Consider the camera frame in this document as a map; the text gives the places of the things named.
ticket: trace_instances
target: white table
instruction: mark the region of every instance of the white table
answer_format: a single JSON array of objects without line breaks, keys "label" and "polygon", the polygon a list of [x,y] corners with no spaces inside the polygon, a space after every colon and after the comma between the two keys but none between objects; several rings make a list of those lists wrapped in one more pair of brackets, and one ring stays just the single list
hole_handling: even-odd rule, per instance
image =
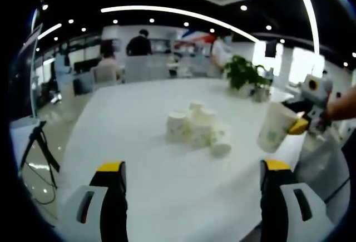
[{"label": "white table", "polygon": [[[99,89],[80,116],[61,166],[58,211],[105,162],[127,166],[127,234],[132,241],[239,241],[261,220],[256,144],[267,103],[228,95],[227,82],[181,79]],[[273,100],[288,94],[273,89]],[[167,115],[199,100],[232,128],[233,149],[170,144]],[[289,136],[270,157],[296,165],[304,135]]]}]

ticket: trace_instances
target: white chair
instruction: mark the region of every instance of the white chair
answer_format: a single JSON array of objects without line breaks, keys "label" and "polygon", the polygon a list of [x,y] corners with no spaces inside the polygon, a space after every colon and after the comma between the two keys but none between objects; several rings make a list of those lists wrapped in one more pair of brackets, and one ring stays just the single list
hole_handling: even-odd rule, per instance
[{"label": "white chair", "polygon": [[93,91],[101,87],[117,85],[116,67],[114,65],[100,65],[91,68]]}]

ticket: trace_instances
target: ceiling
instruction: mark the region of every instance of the ceiling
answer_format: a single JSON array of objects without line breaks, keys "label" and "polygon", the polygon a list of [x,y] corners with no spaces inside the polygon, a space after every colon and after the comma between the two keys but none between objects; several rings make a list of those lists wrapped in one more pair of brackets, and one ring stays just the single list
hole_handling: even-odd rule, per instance
[{"label": "ceiling", "polygon": [[[305,44],[300,39],[312,41],[309,18],[302,0],[247,0],[238,3],[218,6],[205,0],[18,0],[17,11],[23,13],[27,19],[26,27],[21,30],[21,39],[29,32],[31,25],[31,9],[41,7],[41,1],[47,3],[49,8],[40,12],[38,23],[44,24],[48,29],[61,23],[63,27],[41,39],[40,47],[52,47],[53,38],[57,36],[59,41],[65,41],[70,37],[82,35],[81,28],[87,32],[102,30],[103,26],[112,24],[114,19],[120,25],[150,24],[149,19],[154,18],[156,25],[183,27],[188,21],[190,28],[208,32],[214,28],[216,33],[226,32],[225,28],[188,16],[154,11],[125,11],[101,13],[100,9],[112,6],[148,5],[183,9],[203,14],[247,33],[257,33],[259,39],[274,39],[281,36],[296,37],[299,41],[285,39],[286,46],[300,46],[312,50],[313,46]],[[344,61],[349,63],[350,69],[356,66],[356,58],[352,52],[356,52],[356,23],[338,0],[311,0],[317,18],[321,53],[337,65]],[[247,11],[242,11],[240,6],[244,4]],[[68,24],[69,19],[74,19],[74,24]],[[266,25],[271,25],[272,30],[267,31]]]}]

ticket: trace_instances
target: person in black shirt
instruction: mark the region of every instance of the person in black shirt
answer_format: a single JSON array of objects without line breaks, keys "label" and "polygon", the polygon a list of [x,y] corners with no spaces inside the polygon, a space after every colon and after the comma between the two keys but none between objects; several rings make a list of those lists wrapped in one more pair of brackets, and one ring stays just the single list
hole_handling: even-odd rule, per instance
[{"label": "person in black shirt", "polygon": [[126,47],[126,54],[128,56],[146,56],[151,55],[151,43],[147,39],[149,32],[146,29],[139,31],[139,36],[134,37]]}]

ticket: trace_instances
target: green plant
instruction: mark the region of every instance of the green plant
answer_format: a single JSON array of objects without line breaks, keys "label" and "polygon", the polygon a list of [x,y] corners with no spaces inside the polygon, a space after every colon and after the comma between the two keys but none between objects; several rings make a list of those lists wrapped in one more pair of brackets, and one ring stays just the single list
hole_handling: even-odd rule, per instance
[{"label": "green plant", "polygon": [[268,80],[258,74],[258,68],[265,70],[262,65],[254,66],[251,61],[235,55],[225,65],[224,69],[227,78],[230,80],[230,87],[240,89],[245,84],[252,84],[255,87],[270,84]]}]

